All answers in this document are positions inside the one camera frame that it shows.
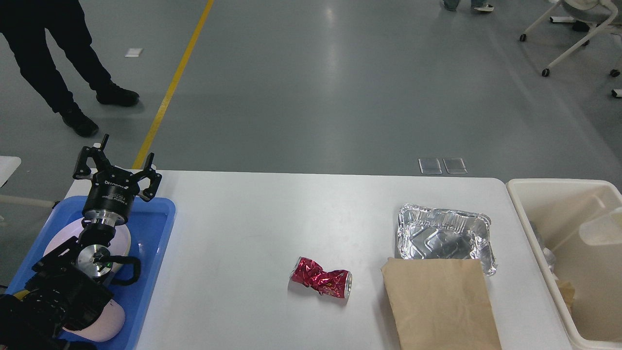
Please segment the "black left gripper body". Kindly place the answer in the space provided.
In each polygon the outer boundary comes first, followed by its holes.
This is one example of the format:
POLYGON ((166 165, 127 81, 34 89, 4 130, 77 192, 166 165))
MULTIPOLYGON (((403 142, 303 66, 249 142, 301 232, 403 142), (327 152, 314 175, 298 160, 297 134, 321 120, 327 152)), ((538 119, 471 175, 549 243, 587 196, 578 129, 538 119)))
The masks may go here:
POLYGON ((134 197, 138 194, 138 183, 129 179, 113 178, 97 180, 91 178, 91 189, 82 211, 88 221, 100 221, 108 226, 127 223, 134 197))

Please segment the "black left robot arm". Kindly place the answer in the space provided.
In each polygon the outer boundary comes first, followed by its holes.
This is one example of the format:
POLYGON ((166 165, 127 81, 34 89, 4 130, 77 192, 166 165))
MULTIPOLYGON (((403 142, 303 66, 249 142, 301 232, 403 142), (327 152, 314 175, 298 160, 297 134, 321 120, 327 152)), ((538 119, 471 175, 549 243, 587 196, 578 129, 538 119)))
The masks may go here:
POLYGON ((114 312, 108 284, 128 286, 140 278, 140 259, 109 248, 134 199, 151 201, 162 175, 153 168, 153 153, 137 173, 114 166, 104 154, 107 139, 82 148, 76 161, 73 178, 91 181, 83 230, 35 263, 34 276, 21 292, 1 295, 1 345, 7 350, 94 350, 91 342, 58 335, 64 329, 84 330, 114 312))

